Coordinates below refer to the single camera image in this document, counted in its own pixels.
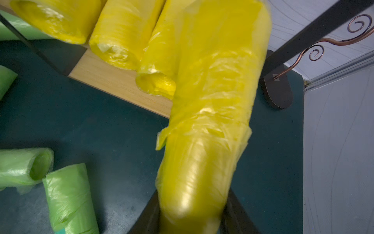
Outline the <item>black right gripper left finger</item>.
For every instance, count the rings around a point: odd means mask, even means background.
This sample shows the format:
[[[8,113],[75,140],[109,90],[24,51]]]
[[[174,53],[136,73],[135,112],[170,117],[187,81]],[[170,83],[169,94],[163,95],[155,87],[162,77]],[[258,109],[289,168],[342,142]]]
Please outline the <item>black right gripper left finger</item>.
[[[158,192],[155,190],[139,218],[127,234],[158,234],[160,224],[160,206]]]

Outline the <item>green trash bag roll left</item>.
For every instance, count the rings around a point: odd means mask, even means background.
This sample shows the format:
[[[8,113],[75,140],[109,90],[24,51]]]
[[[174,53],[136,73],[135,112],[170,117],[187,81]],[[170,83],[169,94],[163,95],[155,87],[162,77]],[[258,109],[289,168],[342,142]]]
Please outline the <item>green trash bag roll left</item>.
[[[18,74],[11,69],[2,66],[0,68],[0,100],[3,99],[4,95],[7,93]]]

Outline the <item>green trash bag roll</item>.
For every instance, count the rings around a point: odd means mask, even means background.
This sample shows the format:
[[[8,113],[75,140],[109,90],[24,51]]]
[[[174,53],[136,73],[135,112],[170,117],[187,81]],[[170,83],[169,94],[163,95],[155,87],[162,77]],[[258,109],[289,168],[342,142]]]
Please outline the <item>green trash bag roll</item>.
[[[0,100],[3,99],[4,95],[7,93],[18,74],[11,69],[2,66],[0,68]]]
[[[42,182],[55,234],[99,233],[84,163],[50,172]]]
[[[38,29],[34,28],[22,19],[9,14],[1,10],[1,15],[15,27],[23,36],[28,40],[49,40],[52,39],[50,36],[44,34]],[[1,41],[19,41],[19,38],[13,34],[2,22],[1,22]]]
[[[16,188],[21,195],[42,182],[52,171],[54,151],[50,148],[2,149],[1,191]]]

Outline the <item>green trash bag roll right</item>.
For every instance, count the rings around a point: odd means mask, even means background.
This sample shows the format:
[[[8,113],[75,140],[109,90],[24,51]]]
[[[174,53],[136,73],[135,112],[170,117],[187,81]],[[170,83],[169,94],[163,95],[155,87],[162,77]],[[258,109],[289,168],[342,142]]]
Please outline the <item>green trash bag roll right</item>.
[[[50,172],[42,182],[55,234],[99,233],[84,163]]]

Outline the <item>green trash bag roll middle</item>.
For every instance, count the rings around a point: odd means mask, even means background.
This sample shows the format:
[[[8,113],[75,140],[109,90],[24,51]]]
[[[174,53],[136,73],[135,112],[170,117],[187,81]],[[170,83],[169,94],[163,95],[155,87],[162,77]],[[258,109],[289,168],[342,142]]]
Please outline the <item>green trash bag roll middle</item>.
[[[50,148],[2,149],[1,191],[16,188],[21,195],[42,182],[52,171],[54,151]]]

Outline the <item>green trash bag roll far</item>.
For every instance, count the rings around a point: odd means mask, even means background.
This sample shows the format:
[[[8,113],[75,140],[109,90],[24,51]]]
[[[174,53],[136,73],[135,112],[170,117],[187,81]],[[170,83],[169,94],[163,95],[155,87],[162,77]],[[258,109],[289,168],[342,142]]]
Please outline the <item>green trash bag roll far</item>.
[[[38,29],[34,28],[22,19],[9,14],[1,10],[1,15],[15,27],[23,36],[28,40],[49,40],[52,39],[50,36],[44,34]],[[13,34],[2,22],[1,22],[1,41],[19,41],[19,38]]]

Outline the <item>yellow trash bag roll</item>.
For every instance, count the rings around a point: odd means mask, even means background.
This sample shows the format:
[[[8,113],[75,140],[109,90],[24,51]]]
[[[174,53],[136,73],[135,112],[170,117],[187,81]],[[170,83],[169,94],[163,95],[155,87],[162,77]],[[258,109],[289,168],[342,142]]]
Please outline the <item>yellow trash bag roll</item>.
[[[65,43],[82,45],[91,35],[106,1],[10,1],[25,22]]]
[[[176,91],[156,144],[160,233],[217,233],[271,30],[266,1],[195,1],[177,19]]]
[[[140,90],[150,95],[173,99],[176,84],[175,22],[193,1],[166,1],[159,16],[135,78]]]
[[[106,63],[137,70],[165,1],[107,1],[89,46]]]

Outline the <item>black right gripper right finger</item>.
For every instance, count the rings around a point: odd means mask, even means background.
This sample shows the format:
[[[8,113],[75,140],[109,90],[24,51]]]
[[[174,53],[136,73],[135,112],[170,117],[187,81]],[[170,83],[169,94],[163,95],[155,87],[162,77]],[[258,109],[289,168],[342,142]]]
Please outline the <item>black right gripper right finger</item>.
[[[223,212],[222,234],[260,234],[232,189]]]

